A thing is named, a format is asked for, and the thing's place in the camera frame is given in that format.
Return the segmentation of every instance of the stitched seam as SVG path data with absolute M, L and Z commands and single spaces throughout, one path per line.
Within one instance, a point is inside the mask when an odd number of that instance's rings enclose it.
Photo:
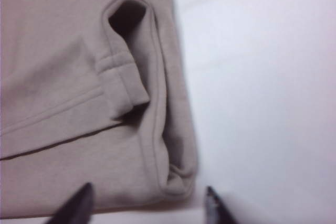
M 113 5 L 113 3 L 114 2 L 116 2 L 117 0 L 113 0 L 110 4 L 108 4 L 108 6 L 105 8 L 105 10 L 102 12 L 102 25 L 103 25 L 103 31 L 104 31 L 104 34 L 105 34 L 105 37 L 106 37 L 106 39 L 107 39 L 107 41 L 108 41 L 108 44 L 109 44 L 109 48 L 110 48 L 110 52 L 111 52 L 111 59 L 112 59 L 112 64 L 114 65 L 115 64 L 115 59 L 114 59 L 114 55 L 117 55 L 117 54 L 119 54 L 119 53 L 121 53 L 121 52 L 127 52 L 127 51 L 125 51 L 125 50 L 123 50 L 123 51 L 120 51 L 120 52 L 117 52 L 117 53 L 115 53 L 115 54 L 113 54 L 113 50 L 112 50 L 112 45 L 111 45 L 111 42 L 110 42 L 110 39 L 109 39 L 109 36 L 107 35 L 107 31 L 106 31 L 106 27 L 105 27 L 105 23 L 104 23 L 104 14 L 105 14 L 105 12 L 109 9 L 109 8 L 111 8 L 111 6 Z M 127 89 L 126 89 L 126 86 L 125 86 L 125 81 L 122 79 L 122 77 L 121 77 L 121 74 L 120 74 L 120 70 L 119 70 L 119 68 L 117 68 L 117 74 L 118 74 L 118 76 L 119 76 L 119 78 L 120 78 L 120 80 L 121 80 L 121 82 L 122 82 L 122 85 L 123 85 L 123 88 L 125 89 L 125 92 L 126 92 L 126 95 L 127 95 L 127 98 L 128 98 L 128 102 L 129 102 L 129 104 L 133 107 L 133 103 L 132 103 L 132 100 L 131 100 L 131 98 L 130 98 L 130 95 L 128 94 L 128 91 L 127 91 Z
M 123 51 L 119 51 L 119 52 L 117 52 L 117 53 L 115 53 L 115 54 L 107 54 L 107 55 L 105 55 L 104 57 L 102 57 L 101 59 L 99 59 L 99 60 L 97 60 L 97 62 L 99 62 L 99 61 L 101 61 L 101 60 L 104 60 L 104 59 L 106 59 L 106 58 L 108 58 L 108 57 L 110 57 L 110 56 L 115 56 L 115 55 L 118 55 L 118 54 L 122 54 L 123 52 L 126 52 L 126 53 L 130 53 L 130 52 L 128 52 L 128 51 L 126 51 L 126 50 L 123 50 Z
M 157 47 L 155 46 L 155 40 L 154 40 L 154 31 L 153 31 L 153 26 L 155 26 L 155 28 L 156 28 L 156 31 L 157 31 L 157 40 L 158 40 L 158 44 L 159 44 L 159 48 L 160 48 L 160 53 L 161 53 L 161 55 L 162 55 L 162 63 L 164 64 L 164 62 L 163 62 L 163 49 L 162 49 L 162 46 L 161 46 L 161 43 L 160 43 L 160 35 L 159 35 L 159 30 L 158 30 L 158 28 L 156 27 L 156 24 L 155 24 L 155 12 L 154 12 L 154 9 L 150 6 L 150 8 L 151 8 L 151 10 L 152 10 L 152 19 L 151 19 L 151 37 L 152 37 L 152 41 L 153 41 L 153 44 L 154 44 L 154 50 L 155 50 L 155 53 L 156 53 L 156 55 L 158 55 L 158 53 L 157 53 Z M 157 76 L 156 76 L 156 79 L 158 80 L 159 79 L 159 72 L 157 72 Z M 160 85 L 158 85 L 159 86 L 159 88 L 157 89 L 157 93 L 156 93 L 156 95 L 157 96 L 159 96 L 159 89 L 160 89 Z M 158 113 L 157 113 L 157 108 L 158 108 L 158 103 L 157 103 L 157 106 L 156 106 L 156 108 L 155 108 L 155 117 L 156 117 L 156 119 L 158 118 Z M 156 166 L 156 174 L 157 174 L 157 179 L 158 179 L 158 185 L 159 185 L 159 188 L 161 189 L 161 191 L 163 192 L 163 193 L 165 193 L 165 195 L 168 195 L 168 196 L 174 196 L 174 195 L 185 195 L 186 193 L 188 193 L 188 191 L 190 191 L 190 189 L 191 189 L 191 187 L 190 186 L 188 186 L 187 188 L 186 188 L 186 190 L 184 190 L 182 193 L 168 193 L 163 187 L 161 187 L 161 185 L 160 185 L 160 180 L 159 180 L 159 178 L 158 178 L 158 175 L 159 175 L 159 167 L 158 167 L 158 162 L 157 162 L 157 157 L 156 157 L 156 153 L 155 153 L 155 149 L 154 149 L 154 141 L 155 141 L 155 139 L 154 139 L 154 131 L 155 131 L 155 126 L 156 126 L 156 122 L 157 122 L 157 120 L 155 120 L 155 122 L 154 122 L 154 128 L 153 128 L 153 132 L 152 132 L 152 139 L 153 139 L 153 153 L 154 153 L 154 159 L 155 159 L 155 166 Z
M 89 71 L 87 71 L 86 73 L 81 74 L 81 75 L 79 75 L 79 76 L 76 76 L 76 78 L 86 76 L 86 74 L 87 74 L 88 72 L 89 72 Z M 58 87 L 56 87 L 56 89 L 57 89 L 58 91 L 60 91 L 60 90 L 66 89 L 66 88 L 68 88 L 68 87 L 70 87 L 70 86 L 69 86 L 69 85 L 63 85 L 63 86 L 58 86 Z M 96 87 L 98 87 L 98 86 L 91 87 L 90 89 L 84 89 L 84 91 L 82 91 L 82 92 L 85 92 L 85 93 L 86 93 L 87 91 L 93 90 L 93 89 L 96 88 Z M 53 90 L 49 90 L 48 92 L 43 93 L 42 95 L 43 95 L 43 96 L 46 96 L 46 95 L 48 95 L 48 94 L 50 94 L 50 93 L 52 93 L 52 92 L 53 92 Z M 15 122 L 15 123 L 11 123 L 11 124 L 8 124 L 8 125 L 4 125 L 4 129 L 7 128 L 7 127 L 10 127 L 10 126 L 13 126 L 13 125 L 15 125 L 15 124 L 17 124 L 17 123 L 20 123 L 20 122 L 22 122 L 22 121 L 24 121 L 24 120 L 26 120 L 26 119 L 29 119 L 29 118 L 32 118 L 32 117 L 34 117 L 34 116 L 36 116 L 36 115 L 39 115 L 39 114 L 41 114 L 41 113 L 44 113 L 44 112 L 46 112 L 46 111 L 48 111 L 48 110 L 51 110 L 51 109 L 53 109 L 53 108 L 55 108 L 55 107 L 57 107 L 57 106 L 59 106 L 59 105 L 62 105 L 62 104 L 65 103 L 65 102 L 68 102 L 68 101 L 71 100 L 71 99 L 74 99 L 74 98 L 76 98 L 76 97 L 78 97 L 78 96 L 81 96 L 82 94 L 84 94 L 84 93 L 79 92 L 78 94 L 75 94 L 75 97 L 73 97 L 73 98 L 69 98 L 69 99 L 65 100 L 64 102 L 60 102 L 60 103 L 58 103 L 58 104 L 56 104 L 56 105 L 54 105 L 54 106 L 52 106 L 52 107 L 47 108 L 46 110 L 43 110 L 43 111 L 41 111 L 41 112 L 38 112 L 37 114 L 34 114 L 34 115 L 29 116 L 29 117 L 27 117 L 27 118 L 20 119 L 19 121 Z
M 155 54 L 157 56 L 159 56 L 159 54 L 157 53 L 157 48 L 155 46 L 155 40 L 154 40 L 154 30 L 153 30 L 153 26 L 156 26 L 155 24 L 155 13 L 154 13 L 154 9 L 152 8 L 152 6 L 150 6 L 148 4 L 149 8 L 150 8 L 150 14 L 151 14 L 151 17 L 150 17 L 150 30 L 151 30 L 151 38 L 152 38 L 152 43 L 153 43 L 153 46 L 154 46 L 154 50 L 155 50 Z M 157 79 L 157 82 L 159 81 L 159 61 L 156 60 L 156 79 Z M 156 91 L 156 96 L 157 96 L 157 99 L 159 100 L 159 94 L 160 94 L 160 85 L 157 85 L 158 89 Z M 157 159 L 157 156 L 156 156 L 156 153 L 155 153 L 155 148 L 154 148 L 154 141 L 155 141 L 155 138 L 154 138 L 154 133 L 155 133 L 155 129 L 156 129 L 156 125 L 157 125 L 157 121 L 158 121 L 158 117 L 159 117 L 159 114 L 157 112 L 157 109 L 159 107 L 159 103 L 157 102 L 156 103 L 156 106 L 155 106 L 155 120 L 154 120 L 154 126 L 153 126 L 153 131 L 152 131 L 152 151 L 153 151 L 153 156 L 154 156 L 154 162 L 155 162 L 155 168 L 156 168 L 156 182 L 159 186 L 159 189 L 161 190 L 162 193 L 165 192 L 165 190 L 162 188 L 161 184 L 160 184 L 160 180 L 159 180 L 159 167 L 158 167 L 158 159 Z
M 97 74 L 101 74 L 101 73 L 104 73 L 105 71 L 109 71 L 109 70 L 112 70 L 112 69 L 115 69 L 115 68 L 120 68 L 120 67 L 123 67 L 123 66 L 126 66 L 126 65 L 130 65 L 130 64 L 135 64 L 133 61 L 132 62 L 126 62 L 122 65 L 119 65 L 119 66 L 116 66 L 116 67 L 113 67 L 113 68 L 107 68 L 107 69 L 103 69 L 101 71 L 97 71 Z
M 130 96 L 128 90 L 127 90 L 127 85 L 125 85 L 125 80 L 124 80 L 124 78 L 122 77 L 122 74 L 120 74 L 121 69 L 117 68 L 117 71 L 118 71 L 118 75 L 120 76 L 120 79 L 121 79 L 121 81 L 122 81 L 122 84 L 123 84 L 123 86 L 124 86 L 124 89 L 125 89 L 125 92 L 126 92 L 126 94 L 127 94 L 128 100 L 129 100 L 131 106 L 134 107 L 134 105 L 133 105 L 133 101 L 131 100 L 131 96 Z
M 147 6 L 147 8 L 150 10 L 150 15 L 151 15 L 151 17 L 150 17 L 151 38 L 152 38 L 152 43 L 154 45 L 155 54 L 158 55 L 157 48 L 155 46 L 154 37 L 153 37 L 154 36 L 153 35 L 153 33 L 154 33 L 154 31 L 153 31 L 154 10 L 153 10 L 152 6 L 149 3 L 147 3 L 146 1 L 144 1 L 144 0 L 138 0 L 138 1 L 140 1 L 143 4 L 145 4 Z M 158 69 L 158 68 L 159 68 L 159 61 L 156 60 L 156 69 Z M 156 79 L 157 80 L 158 80 L 158 77 L 159 77 L 158 75 L 159 75 L 159 73 L 157 71 L 157 74 L 156 74 Z M 156 91 L 156 96 L 159 97 L 159 89 L 160 89 L 160 87 L 159 87 L 159 85 L 157 85 L 157 86 L 158 86 L 158 89 Z M 158 106 L 159 106 L 159 103 L 156 103 L 156 106 L 155 106 L 155 118 L 156 119 L 158 118 L 158 114 L 157 114 L 157 108 L 158 108 Z M 155 131 L 155 126 L 156 126 L 156 121 L 157 120 L 155 120 L 155 122 L 153 124 L 153 130 L 152 130 L 152 139 L 153 139 L 153 142 L 152 142 L 152 151 L 153 151 L 154 163 L 155 163 L 155 168 L 156 168 L 156 173 L 155 173 L 155 175 L 156 175 L 156 183 L 158 185 L 158 189 L 160 190 L 160 193 L 162 193 L 162 195 L 165 196 L 165 191 L 161 187 L 160 181 L 159 181 L 159 168 L 158 168 L 158 162 L 157 162 L 157 158 L 156 158 L 156 154 L 155 154 L 155 150 L 154 150 L 154 131 Z
M 103 127 L 103 128 L 98 127 L 98 128 L 95 128 L 95 129 L 93 129 L 93 130 L 91 130 L 87 133 L 81 133 L 79 135 L 71 136 L 70 138 L 66 138 L 65 140 L 49 143 L 49 144 L 47 144 L 45 146 L 42 146 L 42 147 L 34 147 L 33 150 L 20 151 L 17 154 L 9 154 L 9 155 L 6 155 L 6 156 L 0 158 L 0 161 L 6 161 L 6 160 L 10 160 L 10 159 L 17 158 L 17 157 L 22 157 L 22 156 L 35 154 L 35 153 L 38 153 L 38 152 L 41 152 L 41 151 L 44 151 L 44 150 L 48 150 L 48 149 L 57 147 L 58 145 L 71 143 L 71 142 L 74 142 L 74 141 L 76 141 L 80 138 L 96 135 L 99 132 L 105 131 L 107 129 L 111 129 L 111 128 L 116 127 L 117 125 L 121 125 L 121 124 L 122 123 L 119 122 L 119 123 L 116 123 L 116 124 L 113 124 L 113 125 L 110 125 L 110 126 L 107 126 L 107 127 Z
M 35 115 L 29 116 L 29 117 L 27 117 L 27 118 L 25 118 L 25 119 L 22 119 L 22 120 L 20 120 L 20 121 L 18 121 L 18 122 L 15 122 L 15 123 L 13 123 L 13 124 L 7 125 L 7 126 L 3 129 L 3 131 L 5 131 L 6 128 L 8 128 L 8 127 L 11 127 L 11 126 L 14 127 L 16 124 L 19 124 L 19 123 L 22 123 L 22 122 L 24 122 L 24 121 L 26 121 L 26 120 L 28 120 L 28 119 L 34 118 L 34 117 L 36 117 L 36 116 L 38 116 L 38 115 L 41 115 L 41 114 L 43 114 L 43 113 L 45 113 L 45 112 L 47 112 L 47 111 L 49 111 L 49 110 L 55 109 L 55 108 L 57 108 L 58 106 L 62 106 L 63 104 L 65 104 L 65 103 L 67 103 L 67 102 L 70 102 L 71 100 L 74 100 L 74 99 L 76 99 L 76 98 L 79 98 L 79 97 L 81 97 L 81 96 L 83 96 L 83 95 L 89 93 L 90 91 L 95 90 L 95 89 L 98 89 L 98 88 L 100 88 L 100 86 L 91 88 L 90 90 L 86 90 L 84 93 L 82 93 L 82 94 L 80 94 L 80 95 L 77 95 L 77 96 L 75 96 L 75 97 L 73 97 L 73 98 L 70 98 L 70 99 L 68 99 L 68 100 L 66 100 L 66 101 L 64 101 L 64 102 L 62 102 L 62 103 L 60 103 L 60 104 L 58 104 L 58 105 L 56 105 L 56 106 L 53 106 L 53 107 L 51 107 L 51 108 L 48 108 L 47 110 L 44 110 L 44 111 L 39 112 L 39 113 L 37 113 L 37 114 L 35 114 Z M 5 132 L 5 133 L 1 134 L 1 136 L 6 135 L 6 134 L 8 134 L 8 133 L 10 133 L 10 132 L 12 132 L 12 131 L 17 130 L 17 129 L 21 129 L 21 128 L 24 128 L 24 127 L 33 125 L 33 124 L 35 124 L 35 123 L 38 123 L 38 122 L 40 122 L 40 121 L 42 121 L 42 120 L 44 120 L 44 119 L 48 119 L 48 118 L 50 118 L 50 117 L 52 117 L 52 116 L 54 116 L 54 115 L 57 115 L 57 114 L 59 114 L 59 113 L 63 113 L 63 112 L 65 112 L 65 111 L 67 111 L 67 110 L 69 110 L 69 109 L 71 109 L 71 108 L 73 108 L 73 107 L 75 107 L 75 106 L 77 106 L 77 105 L 79 105 L 79 104 L 82 104 L 82 103 L 84 103 L 84 102 L 86 102 L 86 101 L 88 101 L 88 100 L 90 100 L 90 99 L 93 99 L 93 98 L 95 98 L 95 97 L 98 97 L 98 96 L 100 96 L 100 95 L 102 95 L 102 93 L 100 93 L 99 95 L 96 95 L 96 96 L 94 96 L 94 97 L 88 98 L 87 100 L 85 100 L 85 101 L 83 101 L 83 102 L 76 103 L 75 105 L 71 106 L 70 108 L 67 108 L 67 109 L 65 109 L 65 110 L 61 110 L 60 112 L 56 112 L 55 114 L 52 114 L 52 115 L 43 117 L 42 119 L 38 120 L 37 122 L 34 122 L 34 123 L 27 123 L 25 126 L 17 127 L 17 128 L 15 128 L 15 129 L 13 129 L 13 130 L 10 130 L 10 131 L 8 131 L 8 132 Z

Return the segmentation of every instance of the white background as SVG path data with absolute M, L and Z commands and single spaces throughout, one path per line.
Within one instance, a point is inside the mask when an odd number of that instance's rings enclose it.
M 195 194 L 91 223 L 203 223 L 206 185 L 241 224 L 336 223 L 336 0 L 176 0 L 176 13 Z

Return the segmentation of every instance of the beige fabric garment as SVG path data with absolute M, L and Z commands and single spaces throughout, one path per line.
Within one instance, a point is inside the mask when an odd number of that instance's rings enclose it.
M 1 217 L 182 199 L 196 151 L 172 0 L 1 0 Z

